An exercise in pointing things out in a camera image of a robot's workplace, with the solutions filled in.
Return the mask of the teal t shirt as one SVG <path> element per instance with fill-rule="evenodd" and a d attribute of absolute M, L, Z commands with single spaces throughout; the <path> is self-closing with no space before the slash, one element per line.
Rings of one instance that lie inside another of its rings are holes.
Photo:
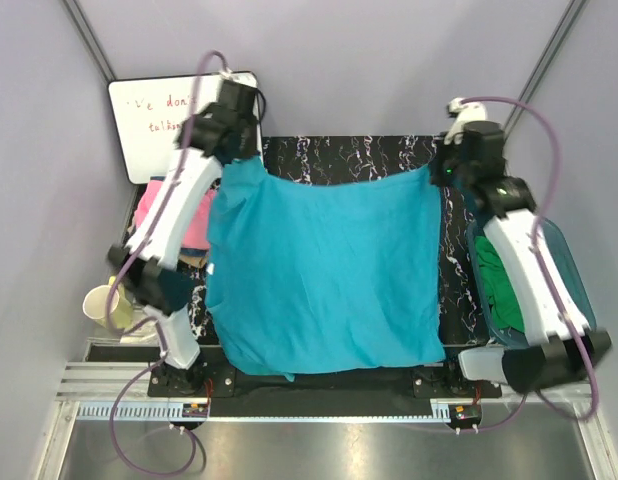
<path fill-rule="evenodd" d="M 293 378 L 443 360 L 441 206 L 424 167 L 319 186 L 228 165 L 205 302 L 230 363 Z"/>

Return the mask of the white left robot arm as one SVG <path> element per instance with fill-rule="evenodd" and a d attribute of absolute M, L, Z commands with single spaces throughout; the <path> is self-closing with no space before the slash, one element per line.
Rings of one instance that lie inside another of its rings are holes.
<path fill-rule="evenodd" d="M 221 70 L 192 81 L 187 115 L 157 197 L 127 242 L 111 246 L 107 254 L 114 283 L 133 295 L 146 321 L 155 325 L 160 359 L 173 367 L 170 384 L 185 396 L 203 388 L 205 372 L 194 365 L 200 348 L 187 312 L 193 284 L 176 269 L 181 246 L 223 167 L 262 156 L 260 123 L 266 110 L 252 72 Z"/>

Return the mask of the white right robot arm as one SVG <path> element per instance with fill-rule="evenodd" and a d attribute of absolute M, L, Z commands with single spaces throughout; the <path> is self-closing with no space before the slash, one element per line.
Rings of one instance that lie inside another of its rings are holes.
<path fill-rule="evenodd" d="M 588 380 L 598 392 L 595 368 L 612 348 L 609 333 L 590 324 L 555 264 L 544 231 L 547 206 L 528 184 L 507 174 L 505 133 L 489 120 L 491 97 L 458 97 L 447 106 L 453 123 L 437 141 L 432 184 L 454 187 L 493 245 L 521 309 L 522 348 L 465 350 L 443 371 L 443 384 L 465 396 L 479 380 L 506 384 L 519 394 Z"/>

